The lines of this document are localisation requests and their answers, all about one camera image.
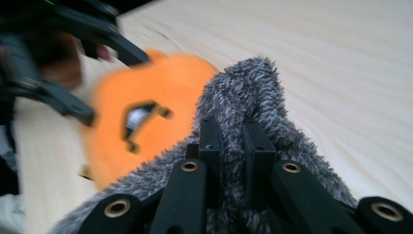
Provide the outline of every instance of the screw hole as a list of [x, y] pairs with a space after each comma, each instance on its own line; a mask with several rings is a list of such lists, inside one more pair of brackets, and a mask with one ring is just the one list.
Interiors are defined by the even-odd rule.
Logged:
[[198, 164], [195, 162], [186, 162], [181, 165], [181, 169], [185, 172], [191, 173], [198, 169]]
[[126, 214], [131, 208], [131, 202], [126, 199], [120, 199], [107, 205], [104, 214], [108, 217], [118, 217]]
[[371, 209], [380, 217], [390, 221], [402, 221], [403, 214], [396, 208], [385, 203], [373, 203]]
[[298, 165], [293, 164], [293, 163], [282, 164], [282, 168], [285, 171], [289, 172], [289, 173], [299, 173], [299, 172], [301, 172], [301, 168]]

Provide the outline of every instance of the fuzzy plush toy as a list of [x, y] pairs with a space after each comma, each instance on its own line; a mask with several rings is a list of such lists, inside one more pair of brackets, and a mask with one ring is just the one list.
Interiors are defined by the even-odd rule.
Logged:
[[265, 211], [252, 211], [245, 205], [242, 138], [245, 117], [259, 123], [283, 160], [303, 164], [333, 198], [354, 206], [356, 201], [342, 179], [317, 154], [315, 145], [288, 121], [282, 93], [278, 73], [267, 58], [247, 59], [215, 75], [199, 99], [188, 137], [93, 196], [59, 222], [51, 233], [76, 233], [95, 205], [112, 194], [131, 194], [143, 200], [164, 187], [173, 165], [184, 158], [186, 146], [199, 143], [200, 122], [208, 116], [217, 120], [224, 146], [223, 206], [207, 211], [208, 233], [241, 233], [245, 229], [251, 233], [270, 233]]

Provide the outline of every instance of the light wood surface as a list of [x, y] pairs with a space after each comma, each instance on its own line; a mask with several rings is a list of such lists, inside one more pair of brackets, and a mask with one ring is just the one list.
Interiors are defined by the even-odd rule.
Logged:
[[[353, 194], [413, 212], [413, 2], [165, 0], [120, 18], [141, 48], [186, 52], [223, 69], [256, 56], [276, 62], [289, 119]], [[87, 99], [123, 67], [82, 58]], [[19, 165], [27, 233], [45, 233], [93, 196], [78, 123], [21, 100]]]

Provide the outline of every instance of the carved eye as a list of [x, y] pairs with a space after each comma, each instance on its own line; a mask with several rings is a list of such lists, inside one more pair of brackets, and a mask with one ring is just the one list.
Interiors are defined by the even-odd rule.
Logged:
[[125, 138], [129, 138], [131, 134], [142, 125], [142, 123], [149, 117], [155, 106], [156, 102], [146, 103], [144, 105], [137, 106], [129, 111], [127, 116], [126, 135]]
[[128, 144], [130, 152], [136, 153], [138, 150], [138, 145], [135, 142], [129, 140], [129, 138], [133, 133], [137, 132], [138, 129], [154, 113], [159, 114], [164, 118], [168, 118], [171, 115], [171, 110], [167, 107], [162, 107], [154, 100], [150, 100], [136, 105], [127, 112], [124, 138]]

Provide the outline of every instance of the orange pumpkin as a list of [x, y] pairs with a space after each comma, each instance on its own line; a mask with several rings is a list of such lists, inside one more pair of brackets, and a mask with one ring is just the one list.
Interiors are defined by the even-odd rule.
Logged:
[[218, 72], [195, 56], [148, 51], [151, 62], [104, 77], [82, 127], [89, 170], [101, 190], [191, 133], [196, 103]]

